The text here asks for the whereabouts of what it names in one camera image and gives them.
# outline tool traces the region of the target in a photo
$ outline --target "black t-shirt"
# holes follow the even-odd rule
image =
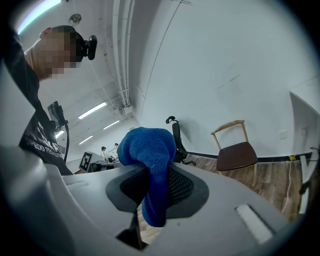
[[[53,127],[38,98],[39,79],[26,62],[19,36],[9,30],[6,40],[9,40],[9,47],[4,53],[5,65],[16,85],[35,108],[19,146],[38,155],[44,163],[57,166],[61,175],[72,175],[58,149]]]

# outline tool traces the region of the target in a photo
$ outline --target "pipe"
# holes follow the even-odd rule
[[[118,52],[118,19],[119,19],[119,6],[120,0],[114,0],[113,12],[112,12],[112,42],[113,42],[113,57],[115,65],[116,80],[119,85],[120,91],[123,90],[121,76],[120,76],[120,65],[119,65],[119,52]],[[127,106],[124,94],[121,93],[122,103]]]
[[[129,98],[129,49],[130,49],[130,35],[131,35],[131,24],[132,24],[132,18],[133,18],[133,14],[134,14],[134,7],[135,7],[135,0],[131,1],[131,5],[130,5],[130,12],[129,12],[129,16],[128,16],[128,22],[127,22],[127,30],[126,30],[126,49],[125,49],[125,76],[126,76],[126,94],[127,94],[127,99],[128,102],[130,103],[130,98]]]
[[[129,102],[129,94],[125,91],[128,88],[127,84],[127,71],[126,71],[126,35],[127,35],[127,25],[128,25],[128,16],[130,11],[131,0],[124,0],[123,13],[122,13],[122,23],[121,23],[121,67],[122,67],[122,76],[123,76],[123,86],[124,94],[126,97],[126,102]]]

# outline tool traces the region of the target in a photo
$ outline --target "gray plastic surface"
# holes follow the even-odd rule
[[[0,61],[0,145],[18,147],[35,111],[16,85],[2,58]]]
[[[174,163],[203,179],[209,198],[193,216],[167,220],[154,243],[139,251],[115,238],[133,214],[118,210],[106,195],[110,180],[139,165],[61,177],[55,166],[19,148],[0,148],[0,154],[6,159],[1,187],[11,209],[29,235],[56,255],[238,254],[258,246],[235,211],[240,204],[249,204],[275,233],[287,224],[236,180]]]

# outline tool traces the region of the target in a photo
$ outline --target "office chair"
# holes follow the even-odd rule
[[[172,115],[169,116],[167,118],[167,120],[165,120],[165,123],[169,124],[171,121],[175,121],[175,123],[172,124],[173,137],[174,137],[174,141],[175,141],[175,145],[176,145],[176,151],[175,151],[175,156],[173,158],[173,161],[176,163],[182,162],[184,165],[189,165],[192,163],[195,166],[196,162],[194,162],[194,161],[184,162],[184,159],[186,159],[188,153],[187,153],[184,145],[182,145],[182,142],[181,142],[180,124],[179,124],[179,121],[177,121],[176,118]]]

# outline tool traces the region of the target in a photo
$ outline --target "person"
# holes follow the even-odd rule
[[[116,156],[116,159],[118,159],[119,157],[118,157],[118,147],[119,147],[119,144],[118,143],[115,143],[114,144],[114,146],[115,146],[115,156]]]
[[[112,155],[110,155],[110,154],[106,151],[106,149],[107,149],[107,148],[106,148],[105,146],[102,146],[102,147],[101,147],[101,154],[100,154],[100,156],[102,156],[102,157],[104,158],[104,160],[112,163],[112,162],[115,160],[115,158],[114,158]]]
[[[74,68],[82,61],[85,41],[67,25],[45,29],[25,52],[13,29],[5,27],[4,38],[7,44],[4,63],[17,87],[35,109],[19,146],[38,155],[44,163],[55,165],[61,175],[72,175],[58,149],[53,126],[38,98],[38,90],[39,82],[62,74],[64,68]]]

